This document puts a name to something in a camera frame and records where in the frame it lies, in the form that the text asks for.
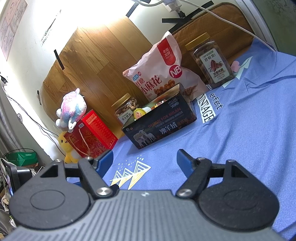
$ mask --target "paper notice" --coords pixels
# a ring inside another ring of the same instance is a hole
[[[6,21],[6,18],[4,18],[1,29],[0,29],[0,46],[2,46],[3,44],[3,40],[5,37],[5,33],[7,31],[7,28],[8,28],[8,23]]]
[[[4,36],[3,44],[1,46],[1,49],[3,51],[3,54],[4,54],[5,58],[6,58],[6,60],[8,59],[9,51],[10,51],[10,48],[11,48],[14,37],[15,37],[15,34],[14,34],[12,28],[9,25],[7,27],[7,31],[6,31],[5,36]]]
[[[20,24],[20,21],[22,19],[22,16],[27,8],[27,3],[25,0],[20,0],[16,10],[15,10],[15,13],[11,19],[11,22],[10,22],[10,25],[11,25],[11,28],[14,32],[16,32],[17,30],[17,27],[19,26]]]
[[[6,7],[6,20],[8,24],[10,24],[19,2],[20,0],[10,0],[8,6]]]

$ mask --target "wall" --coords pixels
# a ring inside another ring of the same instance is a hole
[[[51,150],[46,149],[43,150],[36,140],[31,136],[28,130],[21,124],[16,115],[16,108],[12,108],[10,105],[3,89],[0,88],[0,101],[3,105],[3,112],[6,116],[6,120],[8,124],[11,126],[12,132],[15,134],[15,138],[18,140],[21,146],[30,148],[36,151],[38,156],[38,161],[41,165],[46,165],[52,161],[52,158],[46,154],[46,152],[51,152]]]
[[[54,122],[46,115],[37,98],[37,90],[40,89],[55,61],[54,49],[60,53],[77,26],[97,26],[103,20],[107,21],[116,18],[116,16],[125,15],[134,2],[131,0],[26,1],[28,6],[16,31],[7,65],[1,65],[0,72],[5,72],[8,76],[9,83],[6,87],[8,93],[20,101],[36,120],[40,123],[43,122],[49,130],[57,132],[54,128]],[[207,1],[192,0],[192,2],[203,5]],[[185,14],[196,9],[186,3],[182,3],[182,5],[181,9]],[[40,39],[55,17],[56,20],[52,25],[48,39],[41,46]],[[130,19],[154,44],[160,40],[167,30],[174,26],[172,23],[161,23],[161,18],[174,17],[178,17],[177,13],[169,13],[161,4],[156,7],[138,6]],[[24,125],[51,157],[61,155],[54,144],[40,134],[39,128],[31,120],[26,120]]]

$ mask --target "wooden panel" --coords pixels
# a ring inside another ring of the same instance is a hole
[[[133,66],[152,45],[126,17],[97,28],[78,27],[56,61],[40,90],[45,112],[56,121],[56,110],[63,96],[80,88],[87,110],[94,109],[119,138],[121,126],[111,105],[130,93],[140,105],[148,101],[144,94],[122,72]]]

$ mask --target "bed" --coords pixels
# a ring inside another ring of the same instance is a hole
[[[174,194],[186,180],[176,162],[179,149],[214,163],[235,159],[278,197],[273,229],[288,240],[296,233],[296,57],[254,40],[232,67],[236,78],[194,101],[194,123],[141,150],[119,139],[104,181]],[[205,104],[213,118],[203,116]]]

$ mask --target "gold lid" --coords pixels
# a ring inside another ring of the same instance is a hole
[[[135,111],[133,112],[133,116],[136,120],[145,114],[146,114],[146,111],[143,110],[142,108],[135,109]]]
[[[189,42],[188,44],[186,44],[185,48],[189,51],[189,50],[193,49],[194,47],[196,47],[197,45],[200,45],[202,42],[206,41],[209,38],[210,38],[209,34],[204,33],[204,34],[198,36],[196,39]]]
[[[130,98],[131,98],[131,95],[129,93],[126,93],[118,101],[116,101],[111,107],[117,110],[119,109],[120,106],[124,105]]]

